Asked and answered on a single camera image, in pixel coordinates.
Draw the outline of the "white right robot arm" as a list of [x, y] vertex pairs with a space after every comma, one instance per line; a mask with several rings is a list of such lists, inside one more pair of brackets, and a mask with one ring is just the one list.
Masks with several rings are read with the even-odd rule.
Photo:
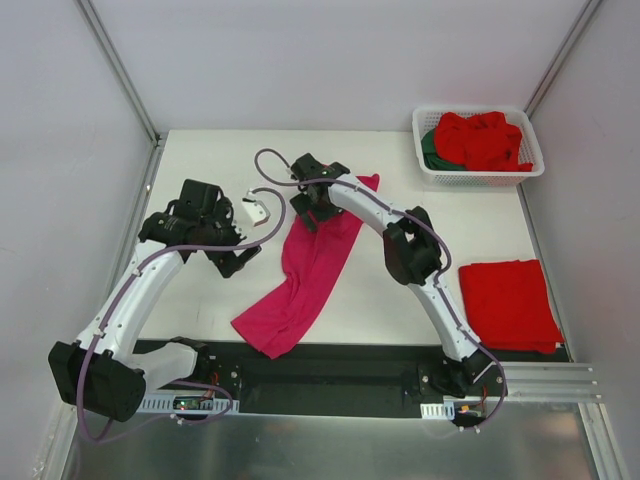
[[426, 210], [394, 208], [338, 162], [305, 154], [289, 170], [299, 190], [291, 204], [310, 230], [348, 212], [380, 235], [387, 272], [413, 292], [439, 336], [443, 359], [428, 374], [431, 388], [456, 398], [481, 388], [491, 360], [446, 285], [442, 260], [450, 253]]

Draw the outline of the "white plastic laundry basket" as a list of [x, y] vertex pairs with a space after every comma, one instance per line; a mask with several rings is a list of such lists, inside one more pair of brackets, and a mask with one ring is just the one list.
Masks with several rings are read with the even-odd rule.
[[500, 106], [427, 106], [412, 113], [418, 166], [444, 186], [512, 187], [545, 171], [524, 111]]

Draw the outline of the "pink t shirt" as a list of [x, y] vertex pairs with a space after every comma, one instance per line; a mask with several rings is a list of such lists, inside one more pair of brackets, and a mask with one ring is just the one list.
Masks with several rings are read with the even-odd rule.
[[362, 225], [348, 212], [316, 232], [296, 219], [281, 254], [285, 280], [231, 322], [242, 339], [271, 360], [290, 352], [328, 302]]

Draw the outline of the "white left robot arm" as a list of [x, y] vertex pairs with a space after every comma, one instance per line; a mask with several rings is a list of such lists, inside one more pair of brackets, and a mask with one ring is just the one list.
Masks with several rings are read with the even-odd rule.
[[223, 190], [185, 180], [179, 197], [143, 222], [129, 265], [95, 319], [73, 342], [52, 347], [48, 362], [62, 401], [125, 422], [150, 391], [177, 380], [205, 386], [212, 374], [205, 343], [174, 337], [145, 354], [134, 347], [162, 291], [198, 248], [229, 278], [261, 250], [237, 253], [243, 239]]

